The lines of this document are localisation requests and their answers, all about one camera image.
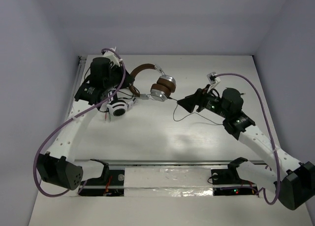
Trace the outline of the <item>brown silver headphones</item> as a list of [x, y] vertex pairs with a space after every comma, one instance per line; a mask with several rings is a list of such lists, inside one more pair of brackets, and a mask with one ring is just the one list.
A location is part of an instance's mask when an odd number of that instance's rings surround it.
[[[159, 79], [151, 86], [149, 94], [142, 94], [136, 90], [134, 86], [136, 76], [144, 70], [156, 70], [161, 76]], [[176, 80], [174, 77], [166, 75], [162, 68], [155, 64], [142, 64], [136, 67], [131, 73], [130, 76], [133, 78], [133, 82], [129, 86], [129, 90], [135, 95], [138, 99], [149, 100], [152, 98], [155, 101], [164, 102], [168, 100], [172, 93], [176, 90]]]

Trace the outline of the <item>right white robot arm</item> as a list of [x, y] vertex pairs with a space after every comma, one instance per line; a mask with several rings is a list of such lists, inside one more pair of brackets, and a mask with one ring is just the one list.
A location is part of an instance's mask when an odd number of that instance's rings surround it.
[[177, 104], [192, 113], [206, 109], [224, 118], [222, 124], [228, 134], [254, 151], [271, 169], [259, 169], [245, 158], [228, 164], [227, 177], [232, 183], [251, 181], [274, 192], [280, 203], [296, 210], [315, 195], [315, 166], [301, 162], [273, 145], [255, 122], [242, 111], [244, 100], [238, 90], [227, 88], [221, 97], [205, 89], [197, 89]]

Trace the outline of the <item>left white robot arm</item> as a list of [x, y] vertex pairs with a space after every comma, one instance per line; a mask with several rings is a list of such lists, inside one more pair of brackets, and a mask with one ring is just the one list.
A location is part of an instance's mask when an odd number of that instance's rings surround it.
[[38, 179], [64, 188], [66, 192], [77, 189], [82, 181], [94, 179], [99, 184], [109, 180], [108, 164], [91, 159], [76, 165], [75, 156], [82, 136], [102, 105], [118, 90], [132, 82], [125, 64], [115, 56], [97, 57], [90, 64], [90, 74], [78, 88], [68, 119], [55, 129], [37, 150], [33, 162], [33, 178], [38, 190], [43, 190]]

